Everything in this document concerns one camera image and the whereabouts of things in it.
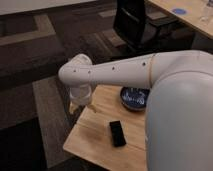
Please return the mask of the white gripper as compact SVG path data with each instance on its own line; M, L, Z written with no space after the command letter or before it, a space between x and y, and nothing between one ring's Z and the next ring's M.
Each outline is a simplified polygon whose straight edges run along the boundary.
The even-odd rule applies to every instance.
M85 106L91 102L92 99L92 89L89 85L81 85L79 87L71 87L70 88L70 100L74 104L70 104L69 113L71 115L74 114L77 109L76 105ZM87 107L96 113L96 108L94 105L89 104Z

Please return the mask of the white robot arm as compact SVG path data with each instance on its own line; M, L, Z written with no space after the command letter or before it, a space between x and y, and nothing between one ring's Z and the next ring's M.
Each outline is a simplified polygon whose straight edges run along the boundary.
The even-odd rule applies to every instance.
M182 50L93 64L74 56L58 71L77 104L96 85L148 89L148 171L213 171L213 54Z

